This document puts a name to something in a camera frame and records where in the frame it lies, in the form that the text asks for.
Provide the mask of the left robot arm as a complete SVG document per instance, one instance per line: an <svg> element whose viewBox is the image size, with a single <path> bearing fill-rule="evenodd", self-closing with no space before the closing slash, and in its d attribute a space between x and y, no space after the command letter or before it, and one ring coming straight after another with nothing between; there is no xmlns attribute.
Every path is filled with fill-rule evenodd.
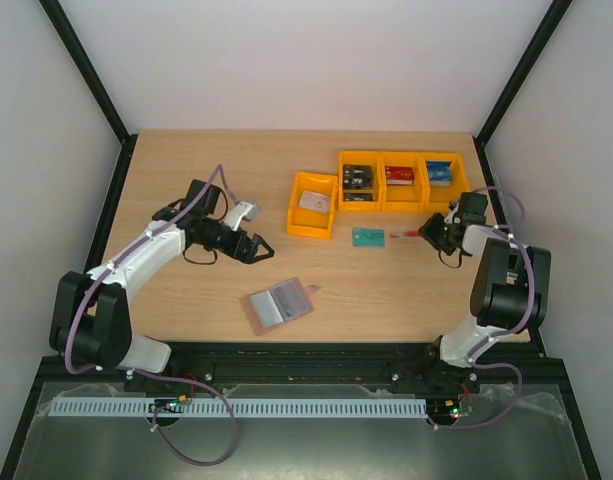
<svg viewBox="0 0 613 480"><path fill-rule="evenodd" d="M145 230L106 263L86 273L66 273L58 283L49 343L62 354L67 371L163 372L172 348L133 330L131 300L193 245L243 264L272 258L274 251L263 237L242 227L259 211L257 204L237 200L227 188L194 180L185 197L159 209Z"/></svg>

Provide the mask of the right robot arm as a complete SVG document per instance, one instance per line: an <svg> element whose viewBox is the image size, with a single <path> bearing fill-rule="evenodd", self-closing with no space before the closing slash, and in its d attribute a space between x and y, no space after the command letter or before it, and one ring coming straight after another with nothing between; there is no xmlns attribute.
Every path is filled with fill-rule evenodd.
<svg viewBox="0 0 613 480"><path fill-rule="evenodd" d="M539 327L547 313L552 254L529 246L486 219L488 197L464 192L446 215L433 214L419 236L444 261L458 255L476 257L469 313L448 334L426 349L420 376L436 392L454 389L470 379L477 360L502 339Z"/></svg>

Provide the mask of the teal card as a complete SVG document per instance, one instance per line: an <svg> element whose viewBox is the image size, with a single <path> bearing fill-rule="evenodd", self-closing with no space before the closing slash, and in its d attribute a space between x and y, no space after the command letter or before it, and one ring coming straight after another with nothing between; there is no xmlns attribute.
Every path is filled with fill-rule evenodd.
<svg viewBox="0 0 613 480"><path fill-rule="evenodd" d="M356 248L384 248L385 232L383 229L354 228L352 244Z"/></svg>

